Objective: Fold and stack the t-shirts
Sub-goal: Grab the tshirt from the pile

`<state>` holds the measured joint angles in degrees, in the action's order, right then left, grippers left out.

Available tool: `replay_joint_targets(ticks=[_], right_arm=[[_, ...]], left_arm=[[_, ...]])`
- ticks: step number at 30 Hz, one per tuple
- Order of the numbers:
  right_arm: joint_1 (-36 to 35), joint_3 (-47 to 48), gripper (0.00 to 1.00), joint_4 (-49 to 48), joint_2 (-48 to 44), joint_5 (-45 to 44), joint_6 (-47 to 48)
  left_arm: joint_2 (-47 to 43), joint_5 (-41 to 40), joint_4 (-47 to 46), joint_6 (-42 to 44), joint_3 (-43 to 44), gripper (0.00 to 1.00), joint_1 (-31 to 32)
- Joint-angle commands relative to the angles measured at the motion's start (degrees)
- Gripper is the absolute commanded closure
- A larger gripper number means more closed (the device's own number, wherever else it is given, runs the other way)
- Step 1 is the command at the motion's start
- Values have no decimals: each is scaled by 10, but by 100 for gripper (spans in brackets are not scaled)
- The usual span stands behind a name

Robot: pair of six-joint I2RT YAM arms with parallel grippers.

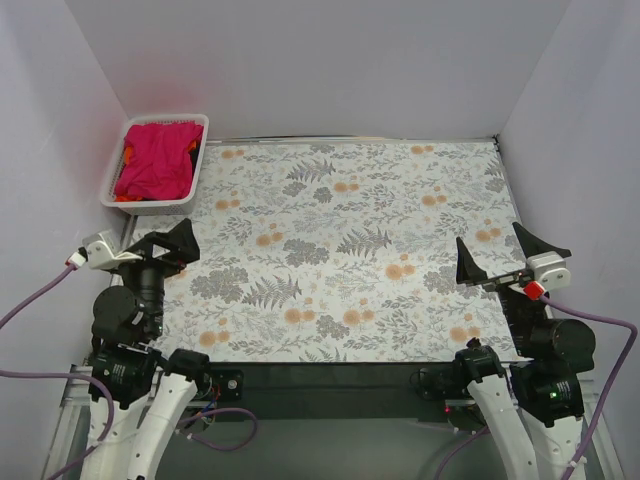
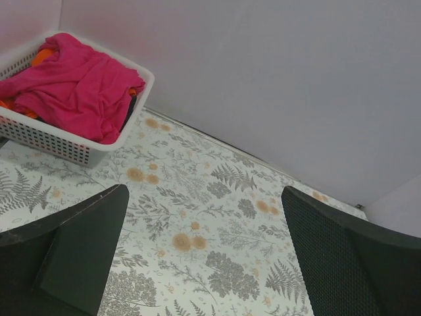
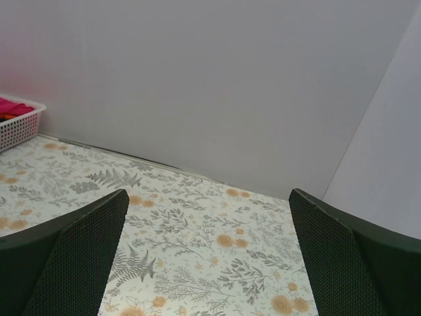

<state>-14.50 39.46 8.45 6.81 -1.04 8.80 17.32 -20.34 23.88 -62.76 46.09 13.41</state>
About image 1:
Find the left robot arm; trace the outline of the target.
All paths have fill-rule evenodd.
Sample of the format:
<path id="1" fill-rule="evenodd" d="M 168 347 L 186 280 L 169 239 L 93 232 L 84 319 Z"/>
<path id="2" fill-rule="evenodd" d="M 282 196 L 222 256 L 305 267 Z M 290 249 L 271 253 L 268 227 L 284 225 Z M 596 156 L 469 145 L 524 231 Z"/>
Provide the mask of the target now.
<path id="1" fill-rule="evenodd" d="M 118 250 L 108 231 L 83 241 L 88 266 L 120 277 L 93 304 L 89 387 L 92 453 L 84 479 L 152 479 L 187 404 L 213 386 L 209 359 L 151 348 L 163 332 L 164 284 L 200 258 L 192 223 L 152 231 Z"/>

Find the magenta t shirt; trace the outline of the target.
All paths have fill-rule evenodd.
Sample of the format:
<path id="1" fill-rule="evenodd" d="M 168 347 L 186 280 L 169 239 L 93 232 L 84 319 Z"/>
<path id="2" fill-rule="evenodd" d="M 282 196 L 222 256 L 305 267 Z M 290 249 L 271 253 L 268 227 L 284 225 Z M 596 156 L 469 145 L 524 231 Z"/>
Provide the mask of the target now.
<path id="1" fill-rule="evenodd" d="M 118 201 L 185 198 L 192 186 L 191 155 L 204 127 L 193 122 L 133 125 L 124 137 L 124 167 L 114 187 Z"/>

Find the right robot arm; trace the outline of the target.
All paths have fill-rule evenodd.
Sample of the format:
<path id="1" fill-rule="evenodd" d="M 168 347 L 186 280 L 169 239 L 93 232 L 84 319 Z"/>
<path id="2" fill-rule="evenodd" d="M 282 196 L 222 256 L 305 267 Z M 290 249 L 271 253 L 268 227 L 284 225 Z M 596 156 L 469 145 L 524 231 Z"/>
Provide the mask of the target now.
<path id="1" fill-rule="evenodd" d="M 576 319 L 552 318 L 552 290 L 569 285 L 571 252 L 514 223 L 523 268 L 494 277 L 456 241 L 456 282 L 497 295 L 521 360 L 503 367 L 478 339 L 456 353 L 452 383 L 478 405 L 511 479 L 583 479 L 584 402 L 578 376 L 594 368 L 593 330 Z"/>

